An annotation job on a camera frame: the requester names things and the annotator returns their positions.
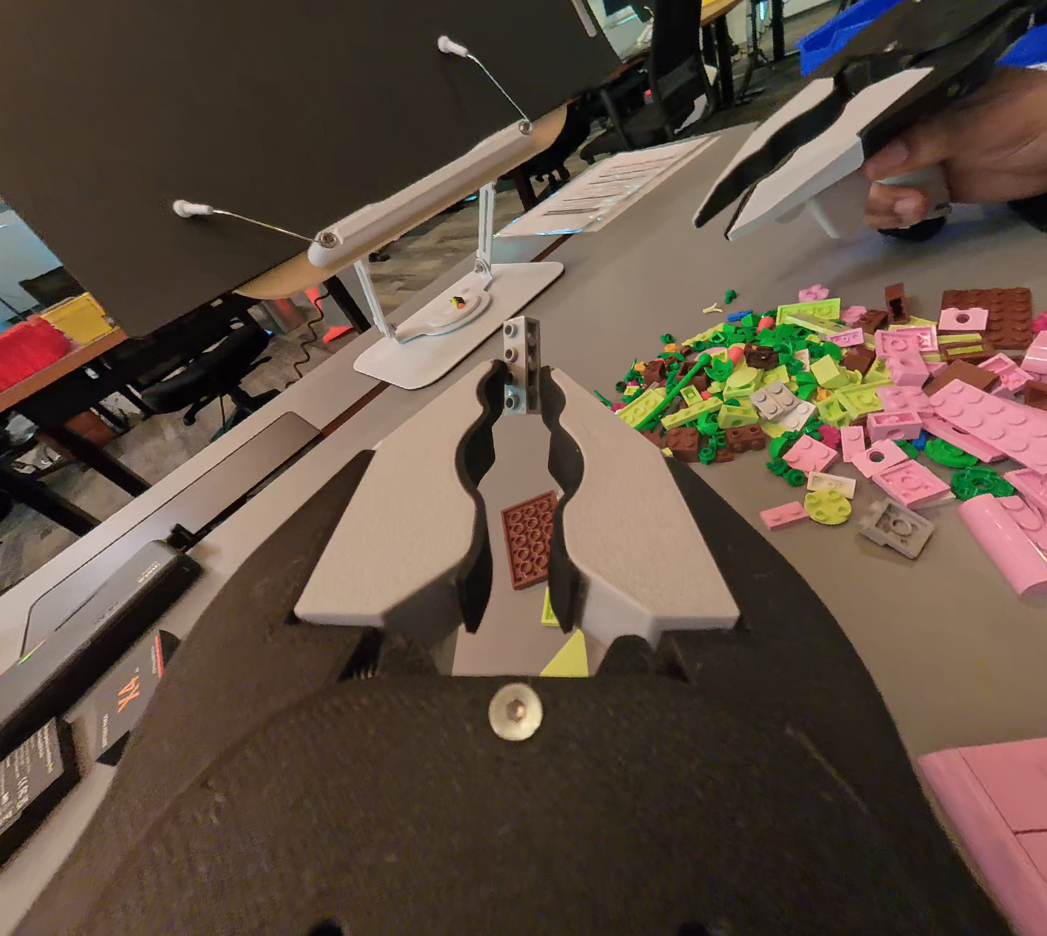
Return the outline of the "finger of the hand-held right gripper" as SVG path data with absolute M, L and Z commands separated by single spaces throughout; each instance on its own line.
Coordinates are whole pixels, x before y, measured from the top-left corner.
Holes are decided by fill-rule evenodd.
M 904 69 L 860 92 L 847 89 L 847 105 L 831 128 L 798 149 L 781 168 L 736 201 L 726 238 L 740 239 L 793 210 L 801 210 L 833 184 L 857 173 L 867 156 L 861 132 L 931 72 L 931 69 Z
M 695 226 L 708 224 L 781 168 L 798 149 L 825 133 L 846 105 L 847 88 L 840 79 L 817 79 L 801 88 L 748 136 L 703 199 Z

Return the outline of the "pile of mixed toy bricks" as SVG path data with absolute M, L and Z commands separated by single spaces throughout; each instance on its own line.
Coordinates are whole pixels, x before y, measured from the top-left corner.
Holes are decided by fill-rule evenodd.
M 935 317 L 910 313 L 901 283 L 883 300 L 845 307 L 815 285 L 764 313 L 736 307 L 686 340 L 663 335 L 598 399 L 667 458 L 766 456 L 796 491 L 760 513 L 770 530 L 857 531 L 885 498 L 937 528 L 937 508 L 958 515 L 982 494 L 1045 518 L 1045 315 L 1030 289 L 946 289 Z

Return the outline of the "pink rounded tile block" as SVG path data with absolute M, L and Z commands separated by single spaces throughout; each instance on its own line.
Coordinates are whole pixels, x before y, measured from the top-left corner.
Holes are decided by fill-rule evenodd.
M 960 746 L 917 761 L 1019 934 L 1046 933 L 1046 739 Z

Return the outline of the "person's right hand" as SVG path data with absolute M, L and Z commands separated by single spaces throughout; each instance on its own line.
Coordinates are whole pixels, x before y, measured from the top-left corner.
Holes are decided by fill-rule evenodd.
M 929 168 L 942 170 L 950 201 L 961 204 L 1044 195 L 1045 72 L 998 67 L 978 90 L 885 144 L 863 169 L 870 181 L 865 222 L 885 230 L 923 221 L 931 209 L 928 192 L 886 181 Z

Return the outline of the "blue plastic bin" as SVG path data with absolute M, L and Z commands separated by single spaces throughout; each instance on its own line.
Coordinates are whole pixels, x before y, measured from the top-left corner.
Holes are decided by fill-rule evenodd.
M 810 76 L 823 63 L 839 53 L 852 38 L 869 27 L 884 13 L 908 0 L 859 0 L 838 13 L 798 43 L 803 77 Z

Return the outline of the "brown rectangular plate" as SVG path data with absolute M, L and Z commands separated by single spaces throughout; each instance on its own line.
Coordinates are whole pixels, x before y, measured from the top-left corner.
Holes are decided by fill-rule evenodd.
M 545 581 L 558 503 L 558 493 L 549 490 L 502 510 L 511 589 L 530 589 Z

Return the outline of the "lime smooth tile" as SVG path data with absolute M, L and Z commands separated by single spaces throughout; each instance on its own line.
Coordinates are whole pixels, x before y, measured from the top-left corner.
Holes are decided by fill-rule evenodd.
M 545 664 L 540 676 L 544 679 L 587 679 L 589 677 L 585 637 L 581 629 L 575 630 L 569 637 L 557 654 Z

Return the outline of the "printed paper sheet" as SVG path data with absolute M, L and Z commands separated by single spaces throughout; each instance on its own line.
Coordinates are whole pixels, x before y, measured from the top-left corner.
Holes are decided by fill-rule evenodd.
M 717 140 L 718 134 L 710 134 L 605 158 L 504 226 L 495 237 L 516 240 L 598 231 Z

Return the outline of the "grey square plate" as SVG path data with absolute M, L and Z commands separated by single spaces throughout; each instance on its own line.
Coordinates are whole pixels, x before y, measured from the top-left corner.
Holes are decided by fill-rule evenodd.
M 922 555 L 935 531 L 935 523 L 889 498 L 874 502 L 857 520 L 862 537 L 909 560 Z

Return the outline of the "black box orange mark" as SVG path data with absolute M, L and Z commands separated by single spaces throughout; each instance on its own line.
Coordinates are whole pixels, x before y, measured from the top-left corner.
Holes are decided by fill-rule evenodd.
M 166 629 L 144 636 L 110 668 L 87 697 L 86 760 L 114 768 L 144 717 L 180 639 Z

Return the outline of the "long flat black device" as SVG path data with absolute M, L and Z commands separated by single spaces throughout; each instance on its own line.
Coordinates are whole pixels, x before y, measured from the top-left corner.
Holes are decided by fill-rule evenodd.
M 151 541 L 53 629 L 28 636 L 28 651 L 2 672 L 2 752 L 77 701 L 202 572 L 190 554 Z

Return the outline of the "long pink curved brick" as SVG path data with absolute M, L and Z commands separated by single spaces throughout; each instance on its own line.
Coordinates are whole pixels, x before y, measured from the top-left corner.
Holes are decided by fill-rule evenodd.
M 982 494 L 958 507 L 976 542 L 1020 596 L 1045 595 L 1046 523 L 1023 498 Z

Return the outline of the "red bin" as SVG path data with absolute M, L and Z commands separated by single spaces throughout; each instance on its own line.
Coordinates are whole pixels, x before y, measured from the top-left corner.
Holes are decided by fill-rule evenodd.
M 1 332 L 1 391 L 8 391 L 72 350 L 70 338 L 41 316 Z

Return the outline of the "small black box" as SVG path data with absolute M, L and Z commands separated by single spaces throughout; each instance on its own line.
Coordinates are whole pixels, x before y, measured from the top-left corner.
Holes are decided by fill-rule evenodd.
M 39 829 L 80 779 L 71 726 L 48 720 L 1 762 L 1 864 Z

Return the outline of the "large black panel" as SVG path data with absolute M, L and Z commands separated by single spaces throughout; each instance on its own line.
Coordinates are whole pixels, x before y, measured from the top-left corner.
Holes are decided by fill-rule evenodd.
M 144 336 L 618 61 L 587 0 L 2 0 L 2 195 Z

